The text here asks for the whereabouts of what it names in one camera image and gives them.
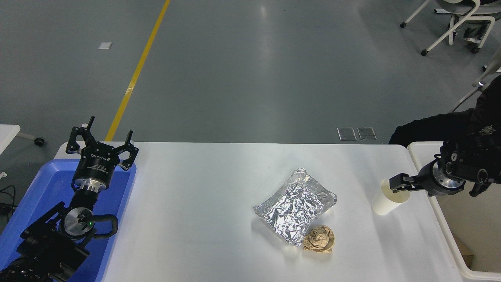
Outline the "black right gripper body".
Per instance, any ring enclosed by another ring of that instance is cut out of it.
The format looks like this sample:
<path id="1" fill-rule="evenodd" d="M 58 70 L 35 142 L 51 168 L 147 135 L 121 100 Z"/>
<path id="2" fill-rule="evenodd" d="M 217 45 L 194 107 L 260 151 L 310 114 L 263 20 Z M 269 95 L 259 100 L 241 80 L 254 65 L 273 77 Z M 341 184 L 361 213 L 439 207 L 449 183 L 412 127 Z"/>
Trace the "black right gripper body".
<path id="1" fill-rule="evenodd" d="M 425 190 L 428 196 L 442 195 L 441 186 L 437 183 L 433 168 L 437 163 L 428 163 L 423 166 L 416 176 L 416 188 Z"/>

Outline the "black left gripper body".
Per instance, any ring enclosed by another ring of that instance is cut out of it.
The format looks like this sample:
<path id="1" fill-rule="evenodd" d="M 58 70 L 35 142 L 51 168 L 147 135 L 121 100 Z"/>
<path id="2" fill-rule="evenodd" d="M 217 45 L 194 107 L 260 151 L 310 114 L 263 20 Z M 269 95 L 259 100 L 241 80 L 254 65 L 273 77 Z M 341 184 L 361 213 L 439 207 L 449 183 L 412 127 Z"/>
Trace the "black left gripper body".
<path id="1" fill-rule="evenodd" d="M 93 179 L 111 182 L 118 164 L 118 154 L 113 146 L 105 143 L 87 145 L 81 150 L 81 159 L 74 174 L 74 182 Z"/>

